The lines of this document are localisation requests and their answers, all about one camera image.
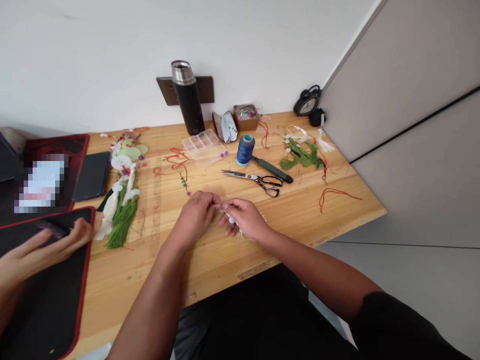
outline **person's left hand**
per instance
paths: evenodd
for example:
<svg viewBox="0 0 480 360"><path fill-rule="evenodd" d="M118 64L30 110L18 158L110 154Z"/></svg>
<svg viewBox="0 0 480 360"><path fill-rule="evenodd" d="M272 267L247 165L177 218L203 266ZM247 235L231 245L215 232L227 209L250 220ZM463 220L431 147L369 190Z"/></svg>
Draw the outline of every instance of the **person's left hand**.
<svg viewBox="0 0 480 360"><path fill-rule="evenodd" d="M16 287L32 275L66 260L92 239L92 226L83 218L75 221L69 235L45 247L52 230L45 229L0 257L0 289Z"/></svg>
<svg viewBox="0 0 480 360"><path fill-rule="evenodd" d="M181 209L169 238L186 251L205 234L221 204L214 193L197 191Z"/></svg>

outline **hand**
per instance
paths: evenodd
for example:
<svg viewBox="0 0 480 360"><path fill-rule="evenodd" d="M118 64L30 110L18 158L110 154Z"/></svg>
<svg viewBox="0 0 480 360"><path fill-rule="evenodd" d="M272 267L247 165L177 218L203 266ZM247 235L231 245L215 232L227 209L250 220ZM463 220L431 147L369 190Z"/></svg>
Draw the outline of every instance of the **hand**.
<svg viewBox="0 0 480 360"><path fill-rule="evenodd" d="M92 226L80 218L68 236L39 248L51 237L52 230L44 229L0 257L0 288L11 289L32 275L68 259L92 239Z"/></svg>
<svg viewBox="0 0 480 360"><path fill-rule="evenodd" d="M231 235L233 238L239 228L254 243L261 243L272 231L260 211L253 202L243 199L233 198L222 205L225 212L233 216L238 223L229 223L227 214L223 215L218 225L222 226L228 223L225 235Z"/></svg>
<svg viewBox="0 0 480 360"><path fill-rule="evenodd" d="M205 234L221 203L220 198L212 192L194 193L181 209L169 238L174 236L181 249L186 251Z"/></svg>

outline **alarm clock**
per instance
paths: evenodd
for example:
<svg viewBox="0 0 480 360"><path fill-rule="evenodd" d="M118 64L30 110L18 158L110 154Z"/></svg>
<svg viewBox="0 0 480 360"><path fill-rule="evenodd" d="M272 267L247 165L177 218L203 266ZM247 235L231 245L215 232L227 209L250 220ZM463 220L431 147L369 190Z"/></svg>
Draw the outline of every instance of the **alarm clock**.
<svg viewBox="0 0 480 360"><path fill-rule="evenodd" d="M318 85L314 85L308 90L303 90L300 94L300 99L298 99L293 107L293 111L296 112L296 115L306 116L313 112L319 105L321 93L322 90L320 90L320 86Z"/></svg>

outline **mouse pad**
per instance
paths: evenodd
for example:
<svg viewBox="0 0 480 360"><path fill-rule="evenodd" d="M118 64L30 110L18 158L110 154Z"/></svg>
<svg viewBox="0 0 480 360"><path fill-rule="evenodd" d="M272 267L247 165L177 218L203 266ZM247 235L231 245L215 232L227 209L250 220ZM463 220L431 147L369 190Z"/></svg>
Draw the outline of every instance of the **mouse pad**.
<svg viewBox="0 0 480 360"><path fill-rule="evenodd" d="M38 233L43 220L68 233L79 218L93 224L95 209L84 207L0 228L0 257ZM52 236L47 245L56 241ZM67 260L27 280L0 338L1 360L62 359L73 350L80 331L90 246L89 242Z"/></svg>
<svg viewBox="0 0 480 360"><path fill-rule="evenodd" d="M42 138L26 142L23 151L23 159L26 162L37 160L41 155L67 154L68 173L64 182L63 196L59 201L60 208L72 209L72 195L77 178L82 168L83 159L87 152L90 136L88 134L77 134L60 137ZM19 223L40 216L63 213L58 209L45 209L42 213L14 213L15 200L19 198L17 181L11 179L0 182L0 226Z"/></svg>

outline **clear plastic box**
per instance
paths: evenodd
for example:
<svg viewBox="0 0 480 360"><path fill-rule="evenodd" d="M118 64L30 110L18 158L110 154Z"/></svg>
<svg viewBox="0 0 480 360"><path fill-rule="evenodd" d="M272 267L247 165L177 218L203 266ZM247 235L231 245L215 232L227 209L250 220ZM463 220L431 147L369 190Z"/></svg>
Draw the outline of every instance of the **clear plastic box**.
<svg viewBox="0 0 480 360"><path fill-rule="evenodd" d="M212 129L183 139L181 143L190 159L200 169L206 168L229 154Z"/></svg>

